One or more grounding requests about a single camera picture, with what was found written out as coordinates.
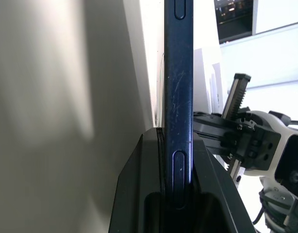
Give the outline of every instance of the cable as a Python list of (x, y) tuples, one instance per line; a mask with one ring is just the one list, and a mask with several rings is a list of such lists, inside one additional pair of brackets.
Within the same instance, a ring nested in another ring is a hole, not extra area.
[(289, 125), (298, 125), (298, 120), (292, 120)]
[(256, 225), (259, 222), (264, 212), (265, 212), (264, 208), (261, 207), (259, 214), (257, 215), (256, 219), (252, 222), (253, 225)]

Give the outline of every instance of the beige wall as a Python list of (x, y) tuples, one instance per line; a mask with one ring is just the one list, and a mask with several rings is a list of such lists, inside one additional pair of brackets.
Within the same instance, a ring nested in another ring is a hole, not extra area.
[(107, 232), (117, 176), (152, 126), (142, 28), (129, 34), (124, 7), (0, 1), (0, 233)]

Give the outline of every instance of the black device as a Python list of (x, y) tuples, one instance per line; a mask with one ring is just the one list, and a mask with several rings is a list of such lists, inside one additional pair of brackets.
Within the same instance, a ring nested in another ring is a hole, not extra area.
[(236, 188), (245, 169), (274, 182), (261, 192), (269, 226), (282, 227), (266, 196), (277, 186), (292, 196), (283, 206), (298, 229), (298, 157), (282, 162), (297, 131), (274, 112), (240, 109), (249, 81), (235, 75), (221, 115), (193, 113), (193, 1), (165, 0), (165, 128), (140, 136), (118, 178), (109, 233), (255, 233)]

